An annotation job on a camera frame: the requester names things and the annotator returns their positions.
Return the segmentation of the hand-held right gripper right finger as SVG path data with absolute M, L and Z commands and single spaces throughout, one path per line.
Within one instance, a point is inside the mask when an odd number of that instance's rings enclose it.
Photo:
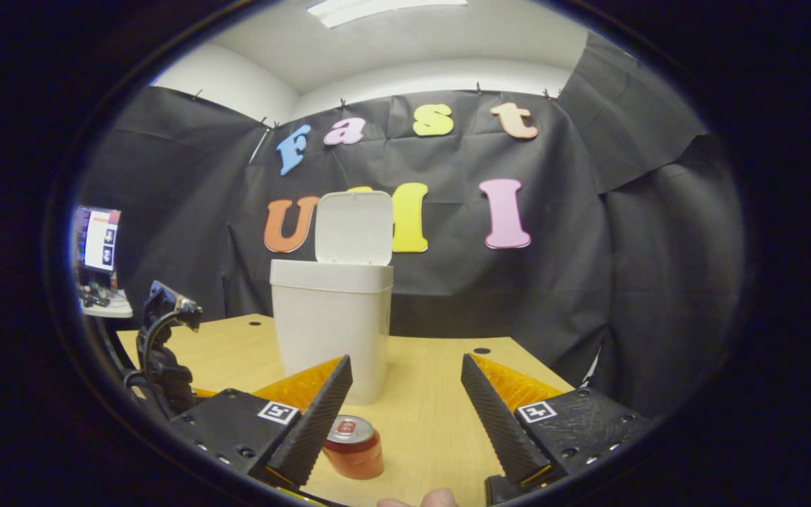
M 564 392 L 479 354 L 464 354 L 460 381 L 516 487 L 577 474 L 649 430 L 647 418 L 602 392 Z

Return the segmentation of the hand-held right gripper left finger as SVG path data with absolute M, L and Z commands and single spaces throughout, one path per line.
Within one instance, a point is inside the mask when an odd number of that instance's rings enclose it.
M 344 354 L 255 394 L 223 389 L 170 418 L 168 429 L 238 474 L 273 487 L 300 488 L 352 381 L 351 359 Z

